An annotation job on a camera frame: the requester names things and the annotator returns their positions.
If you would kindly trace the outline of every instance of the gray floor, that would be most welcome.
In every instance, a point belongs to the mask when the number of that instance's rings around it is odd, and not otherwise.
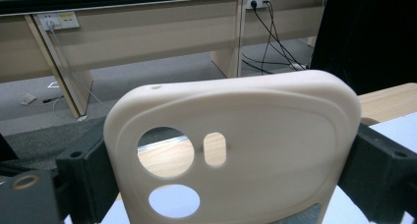
[[[306,39],[283,41],[283,45],[302,64],[308,64],[313,48]],[[265,44],[245,47],[246,56],[262,60]],[[268,50],[266,61],[283,62],[283,58],[273,49]],[[264,64],[273,73],[291,72],[282,65]],[[92,93],[86,120],[103,117],[117,100],[129,90],[144,84],[163,84],[224,79],[224,75],[210,60],[209,53],[200,53],[174,58],[166,58],[124,66],[93,70]],[[261,72],[242,63],[242,77],[258,76]],[[59,88],[48,88],[55,82],[53,77],[0,84],[0,133],[3,136],[77,123],[64,99],[43,104],[42,100],[58,97]],[[37,100],[30,105],[22,105],[27,94]]]

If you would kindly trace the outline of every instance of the wooden desk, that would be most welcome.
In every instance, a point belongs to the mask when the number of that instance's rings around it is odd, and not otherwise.
[[[417,111],[417,84],[378,90],[359,96],[362,117],[384,122]]]
[[[268,40],[253,11],[246,10],[247,0],[31,1],[0,0],[0,16],[6,15],[0,17],[1,32],[11,32],[8,23],[16,21],[10,16],[27,14],[26,20],[37,28],[31,30],[34,38],[27,39],[34,47],[36,41],[39,46],[46,46],[47,53],[43,53],[46,61],[42,61],[53,64],[39,64],[38,69],[25,59],[17,62],[24,64],[16,64],[16,58],[4,57],[9,52],[2,51],[0,59],[7,61],[0,64],[0,71],[4,68],[14,71],[0,81],[45,76],[56,71],[54,76],[66,91],[64,95],[69,95],[66,99],[75,117],[87,112],[91,69],[212,51],[211,59],[216,66],[226,77],[236,78],[240,76],[242,47]],[[323,0],[271,0],[271,3],[281,40],[317,34]],[[37,14],[63,10],[75,11],[80,27],[56,30],[59,46],[54,36],[40,26]],[[267,9],[259,9],[258,13],[268,22]],[[24,26],[25,19],[21,18],[19,25]],[[7,44],[18,45],[13,39]]]

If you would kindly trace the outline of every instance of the wall socket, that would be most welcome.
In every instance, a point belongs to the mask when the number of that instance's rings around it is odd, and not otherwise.
[[[266,8],[268,5],[264,3],[264,1],[270,1],[270,0],[248,0],[246,2],[246,9],[247,10],[252,10],[254,9],[251,5],[252,1],[256,1],[257,2],[257,9],[262,9],[262,8]]]
[[[49,30],[48,22],[55,24],[54,29],[79,28],[80,24],[74,12],[60,12],[37,15],[44,30]]]

